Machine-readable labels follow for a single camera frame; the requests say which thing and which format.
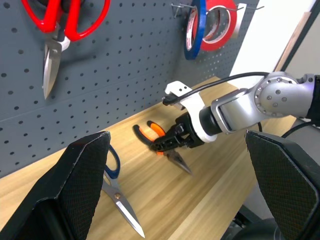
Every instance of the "red scissors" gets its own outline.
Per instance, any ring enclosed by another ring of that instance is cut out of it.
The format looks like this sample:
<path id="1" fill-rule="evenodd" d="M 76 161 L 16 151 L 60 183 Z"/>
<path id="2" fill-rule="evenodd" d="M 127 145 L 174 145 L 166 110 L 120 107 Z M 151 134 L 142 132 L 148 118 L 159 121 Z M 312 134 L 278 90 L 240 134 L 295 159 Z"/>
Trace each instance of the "red scissors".
<path id="1" fill-rule="evenodd" d="M 30 7 L 28 0 L 21 0 L 22 4 L 30 16 L 30 18 L 34 21 L 36 26 L 44 33 L 52 33 L 56 29 L 56 22 L 59 23 L 62 14 L 64 13 L 61 2 L 63 0 L 48 0 L 46 12 L 43 19 L 39 19 L 32 8 Z M 78 33 L 77 32 L 77 24 L 79 19 L 81 0 L 71 0 L 69 17 L 66 22 L 64 35 L 69 38 L 71 41 L 77 41 L 83 39 L 94 32 L 99 25 L 103 22 L 105 16 L 108 13 L 109 6 L 111 0 L 105 0 L 104 6 L 100 16 L 97 18 L 95 23 L 89 27 L 87 30 Z"/>

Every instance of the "blue tape roll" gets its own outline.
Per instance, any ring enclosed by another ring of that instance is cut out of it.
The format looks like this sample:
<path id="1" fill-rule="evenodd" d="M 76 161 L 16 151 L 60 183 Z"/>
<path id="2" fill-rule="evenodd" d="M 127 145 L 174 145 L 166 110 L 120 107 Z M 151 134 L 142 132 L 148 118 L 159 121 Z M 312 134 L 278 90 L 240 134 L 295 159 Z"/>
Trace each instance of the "blue tape roll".
<path id="1" fill-rule="evenodd" d="M 187 60 L 196 59 L 199 51 L 202 39 L 205 34 L 206 27 L 206 0 L 193 0 L 191 6 L 195 6 L 195 8 L 191 8 L 189 11 L 189 19 L 185 33 L 185 41 L 184 41 L 184 56 Z M 195 33 L 194 40 L 192 42 L 192 31 L 194 26 L 194 19 L 197 17 L 197 29 Z"/>

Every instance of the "wooden tabletop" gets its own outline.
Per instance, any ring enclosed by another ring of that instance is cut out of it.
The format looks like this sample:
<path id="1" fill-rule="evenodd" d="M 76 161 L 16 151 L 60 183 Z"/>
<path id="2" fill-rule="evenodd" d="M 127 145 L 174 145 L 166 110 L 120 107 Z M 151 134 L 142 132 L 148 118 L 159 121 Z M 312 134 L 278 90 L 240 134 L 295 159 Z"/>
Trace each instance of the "wooden tabletop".
<path id="1" fill-rule="evenodd" d="M 202 91 L 201 96 L 209 106 L 214 99 L 234 89 L 224 83 Z M 245 130 L 231 135 L 221 133 L 215 142 L 193 149 L 178 149 L 193 171 L 194 176 L 191 176 L 165 157 L 151 152 L 132 131 L 134 124 L 148 129 L 148 120 L 167 130 L 182 113 L 173 106 L 159 103 L 106 129 L 111 133 L 111 144 L 121 160 L 118 182 L 146 239 L 219 240 L 256 184 L 244 139 Z M 294 121 L 292 116 L 264 121 L 263 130 L 282 135 Z M 0 179 L 0 229 L 63 151 Z M 110 153 L 107 159 L 109 166 L 115 166 Z M 141 240 L 142 237 L 102 191 L 87 239 Z"/>

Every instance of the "pegboard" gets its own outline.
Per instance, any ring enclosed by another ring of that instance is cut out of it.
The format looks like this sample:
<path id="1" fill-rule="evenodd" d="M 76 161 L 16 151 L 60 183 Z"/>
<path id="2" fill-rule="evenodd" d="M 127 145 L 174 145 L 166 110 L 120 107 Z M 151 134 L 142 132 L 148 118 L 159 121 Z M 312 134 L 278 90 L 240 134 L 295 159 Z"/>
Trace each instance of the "pegboard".
<path id="1" fill-rule="evenodd" d="M 174 18 L 171 2 L 112 1 L 103 24 L 62 53 L 55 85 L 44 100 L 45 35 L 20 1 L 1 1 L 0 177 L 160 102 L 169 82 L 193 86 L 230 73 L 253 10 L 247 9 L 237 39 L 187 61 L 186 20 Z M 44 14 L 36 1 L 30 3 Z M 102 7 L 102 0 L 85 1 L 80 31 Z"/>

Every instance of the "pliers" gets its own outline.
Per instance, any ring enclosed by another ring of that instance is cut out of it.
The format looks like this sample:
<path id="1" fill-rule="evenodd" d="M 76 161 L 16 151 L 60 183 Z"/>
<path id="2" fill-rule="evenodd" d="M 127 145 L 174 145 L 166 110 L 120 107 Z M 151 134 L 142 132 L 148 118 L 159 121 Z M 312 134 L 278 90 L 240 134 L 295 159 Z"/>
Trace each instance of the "pliers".
<path id="1" fill-rule="evenodd" d="M 153 121 L 147 121 L 146 124 L 149 128 L 151 128 L 156 134 L 158 134 L 159 137 L 163 137 L 166 135 L 166 132 L 163 130 L 161 126 L 156 124 Z M 133 126 L 133 132 L 136 135 L 136 137 L 145 145 L 150 147 L 155 139 L 148 136 L 139 125 Z M 168 158 L 169 161 L 176 164 L 178 167 L 185 170 L 190 175 L 193 175 L 191 169 L 188 167 L 184 159 L 181 157 L 181 155 L 174 149 L 168 150 L 168 151 L 157 151 L 157 155 L 164 155 Z"/>

